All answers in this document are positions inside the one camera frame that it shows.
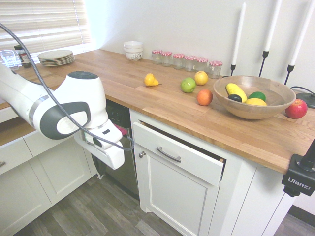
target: cabinet drawer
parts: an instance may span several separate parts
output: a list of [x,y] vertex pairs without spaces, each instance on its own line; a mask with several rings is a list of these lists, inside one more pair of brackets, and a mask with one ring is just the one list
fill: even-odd
[[18,138],[0,147],[0,175],[30,160],[32,157],[23,138]]
[[[212,185],[218,185],[224,166],[222,162],[140,123],[133,123],[133,131],[136,134],[134,140],[137,144],[167,159],[202,180]],[[157,150],[159,147],[162,147],[162,151],[174,158],[180,157],[181,162],[174,161],[160,153],[160,151]]]
[[25,143],[29,147],[33,156],[37,156],[37,155],[47,151],[48,149],[51,149],[54,146],[64,142],[66,139],[68,139],[68,138],[66,138],[66,139],[60,139],[60,140],[52,140],[52,139],[45,137],[44,135],[42,135],[38,131],[34,131],[30,134],[27,134],[27,135],[23,136],[23,138],[24,138]]

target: cabinet door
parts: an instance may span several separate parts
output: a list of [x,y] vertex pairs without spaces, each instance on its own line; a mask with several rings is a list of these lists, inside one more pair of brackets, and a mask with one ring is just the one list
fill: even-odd
[[0,175],[0,235],[13,235],[51,204],[29,162]]
[[134,150],[141,209],[152,211],[183,235],[207,236],[219,187],[140,145]]
[[91,178],[84,150],[74,138],[39,154],[30,164],[53,204]]

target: pear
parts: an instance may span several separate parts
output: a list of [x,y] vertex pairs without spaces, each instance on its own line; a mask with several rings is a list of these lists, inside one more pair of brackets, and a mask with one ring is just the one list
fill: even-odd
[[156,86],[159,85],[159,82],[155,79],[153,74],[149,73],[144,78],[144,84],[146,86]]

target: dishwasher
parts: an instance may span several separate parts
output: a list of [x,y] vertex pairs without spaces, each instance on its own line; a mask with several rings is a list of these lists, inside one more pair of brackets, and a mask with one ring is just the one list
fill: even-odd
[[[106,111],[108,118],[116,125],[127,130],[127,134],[122,137],[120,142],[126,148],[131,147],[131,141],[127,136],[132,138],[130,112],[129,108],[124,107],[116,102],[106,100]],[[96,169],[100,175],[109,176],[121,189],[139,199],[138,183],[136,176],[134,151],[125,151],[125,162],[116,170],[111,169],[105,163],[93,156]]]

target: window blind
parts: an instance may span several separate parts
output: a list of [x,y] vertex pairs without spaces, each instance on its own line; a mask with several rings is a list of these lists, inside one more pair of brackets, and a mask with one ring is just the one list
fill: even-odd
[[[54,49],[93,49],[84,0],[0,0],[0,22],[33,56]],[[0,29],[0,51],[18,43]]]

